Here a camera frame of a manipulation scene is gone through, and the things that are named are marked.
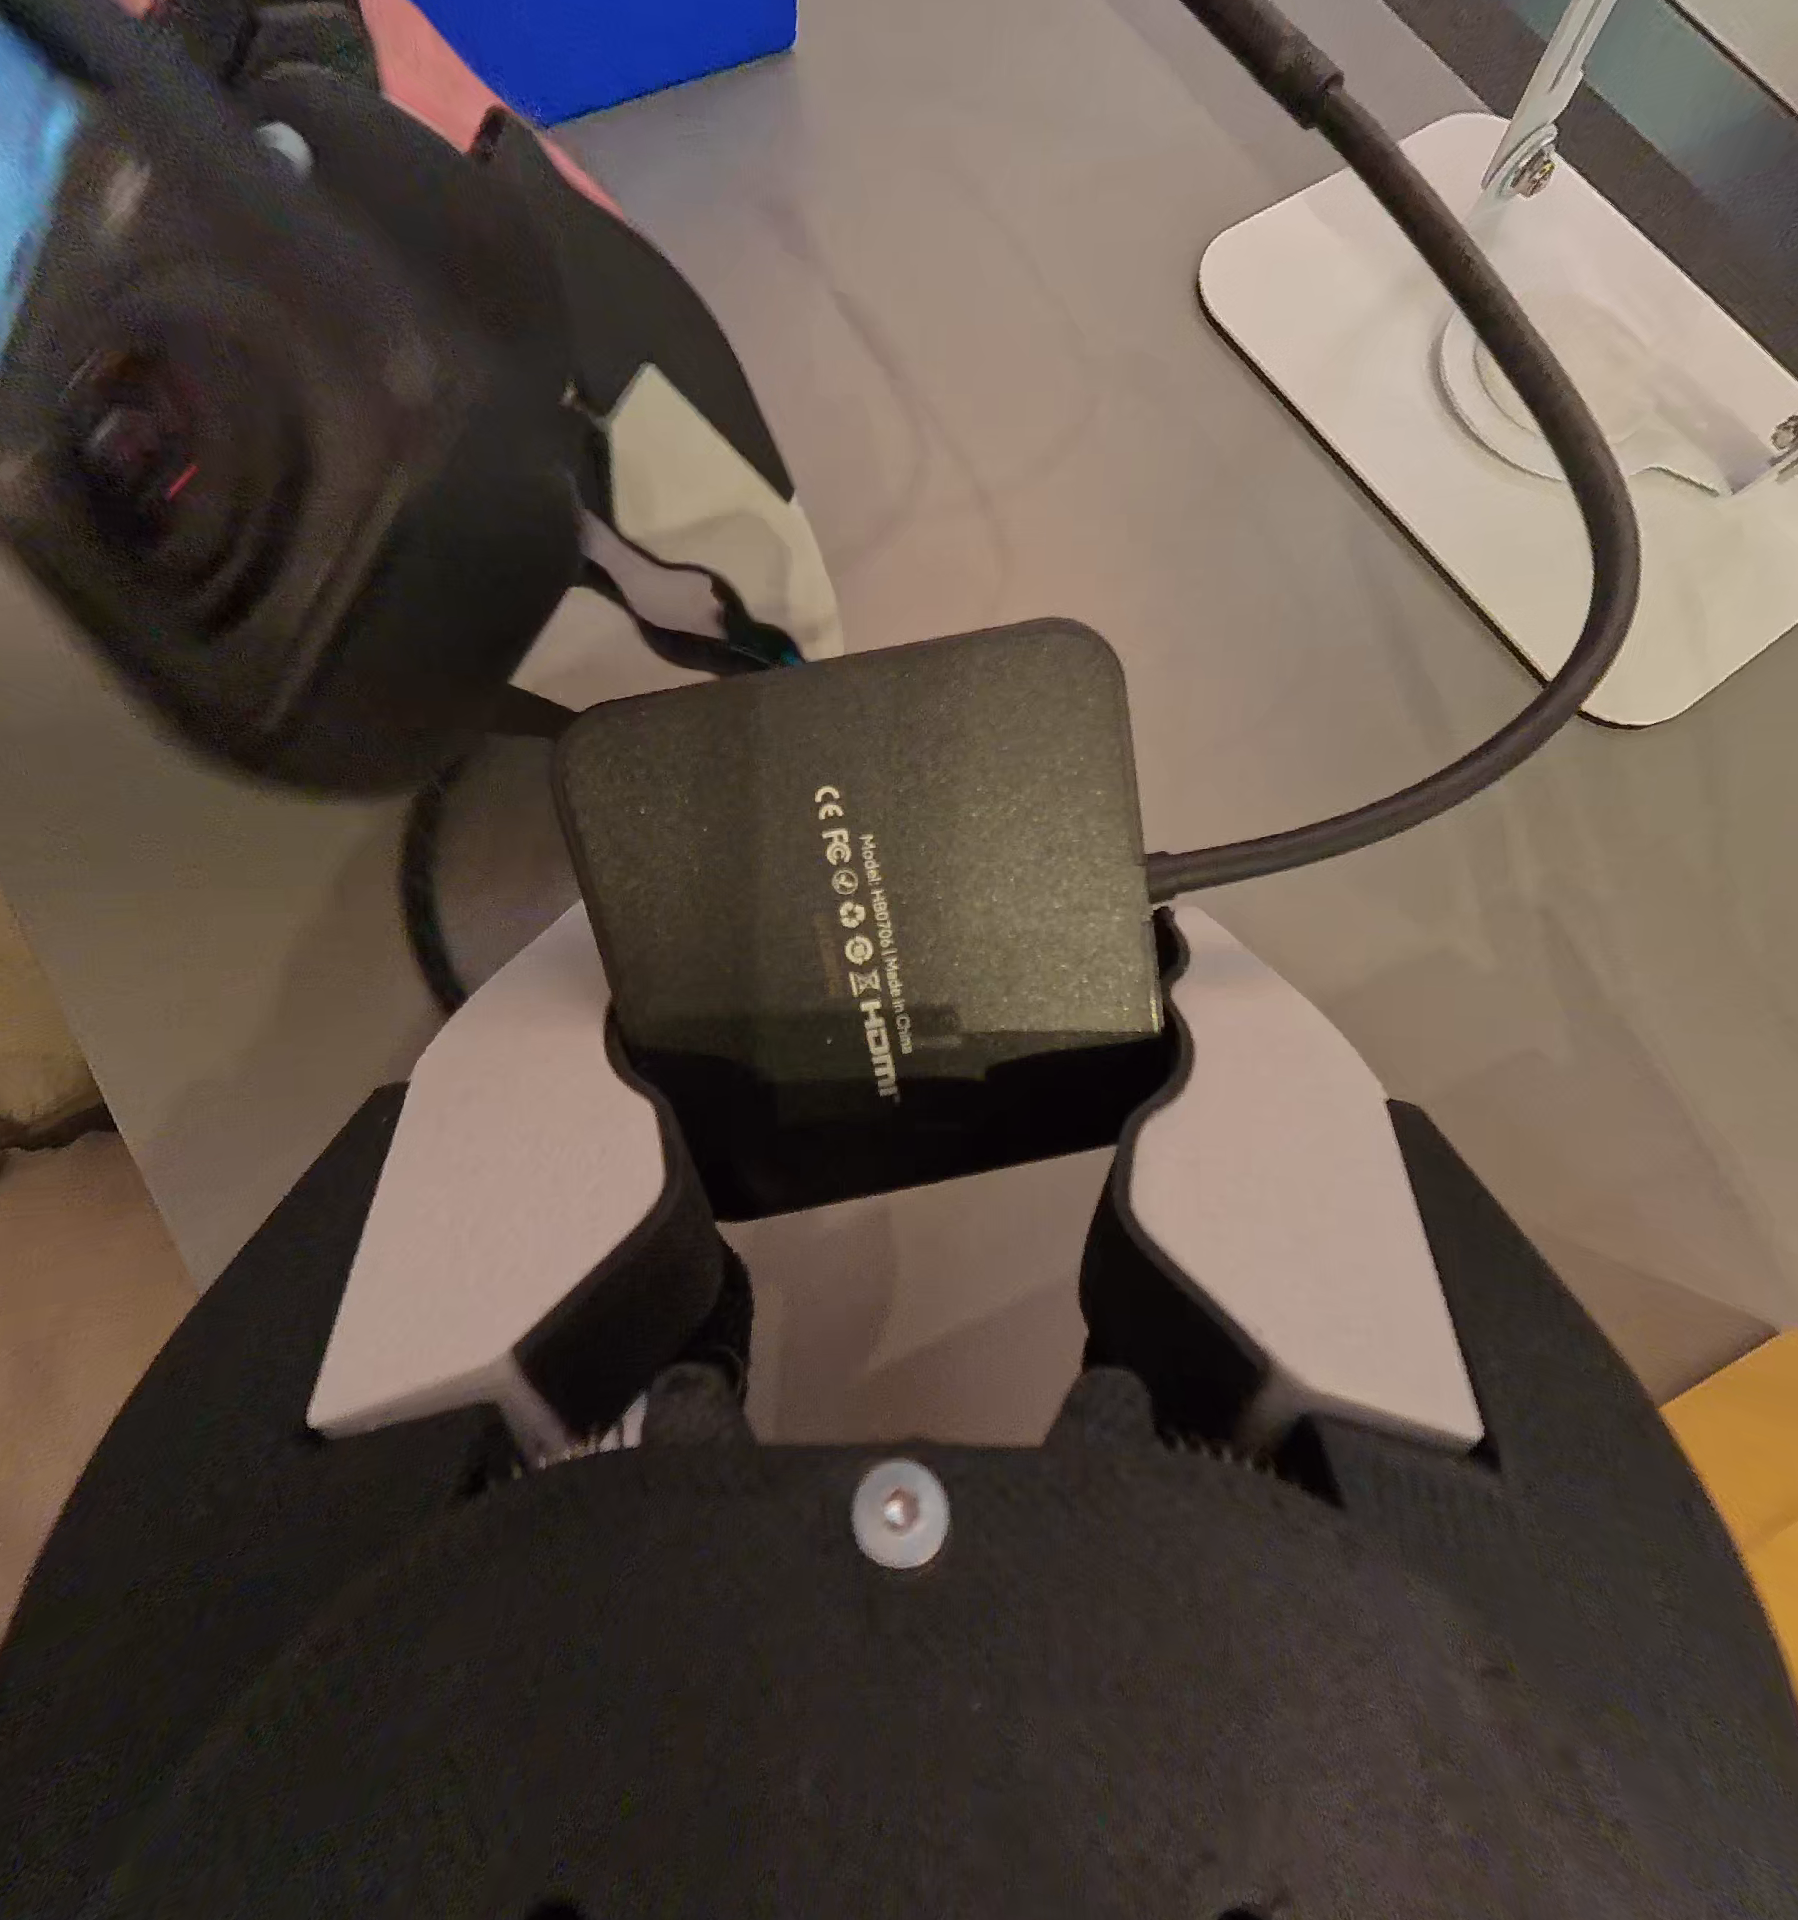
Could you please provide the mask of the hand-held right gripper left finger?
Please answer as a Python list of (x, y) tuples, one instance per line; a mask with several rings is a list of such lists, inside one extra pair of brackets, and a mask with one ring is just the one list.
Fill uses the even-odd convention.
[(635, 1447), (675, 1364), (741, 1404), (751, 1283), (576, 904), (402, 1088), (305, 1409), (330, 1439), (495, 1411), (518, 1449)]

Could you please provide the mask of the black braided cable green plugs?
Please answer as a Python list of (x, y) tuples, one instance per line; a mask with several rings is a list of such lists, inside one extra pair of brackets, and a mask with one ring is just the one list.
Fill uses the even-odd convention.
[(472, 741), (408, 800), (399, 924), (441, 1018), (576, 904), (555, 803), (556, 743), (578, 712), (612, 695), (506, 685)]

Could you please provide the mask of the blue plastic bin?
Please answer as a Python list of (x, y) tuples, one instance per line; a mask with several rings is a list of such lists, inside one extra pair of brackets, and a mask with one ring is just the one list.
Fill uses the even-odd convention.
[(420, 1), (518, 115), (556, 126), (794, 50), (796, 1)]

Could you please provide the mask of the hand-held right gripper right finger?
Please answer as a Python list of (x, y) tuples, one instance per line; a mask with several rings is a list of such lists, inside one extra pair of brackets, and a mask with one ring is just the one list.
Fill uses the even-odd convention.
[(1478, 1389), (1373, 1071), (1203, 913), (1164, 906), (1153, 932), (1171, 1064), (1089, 1223), (1083, 1364), (1235, 1453), (1317, 1421), (1473, 1453)]

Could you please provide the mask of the person's left hand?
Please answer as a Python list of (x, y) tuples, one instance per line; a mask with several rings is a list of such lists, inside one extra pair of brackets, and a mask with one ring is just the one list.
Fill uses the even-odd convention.
[(414, 1), (357, 3), (380, 90), (455, 151), (467, 154), (502, 100), (462, 60)]

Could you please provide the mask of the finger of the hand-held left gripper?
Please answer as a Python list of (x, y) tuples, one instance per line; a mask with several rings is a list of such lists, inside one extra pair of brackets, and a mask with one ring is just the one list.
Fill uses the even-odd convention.
[(635, 623), (685, 637), (728, 637), (716, 573), (625, 538), (601, 516), (578, 518), (576, 589), (628, 611)]
[(734, 444), (657, 365), (603, 419), (605, 521), (661, 567), (729, 588), (738, 612), (796, 659), (838, 659), (846, 633), (832, 575), (794, 492)]

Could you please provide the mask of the yellow seat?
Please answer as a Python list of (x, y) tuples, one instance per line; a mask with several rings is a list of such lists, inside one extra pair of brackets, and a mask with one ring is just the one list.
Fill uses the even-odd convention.
[(1798, 1331), (1660, 1411), (1722, 1516), (1798, 1687)]

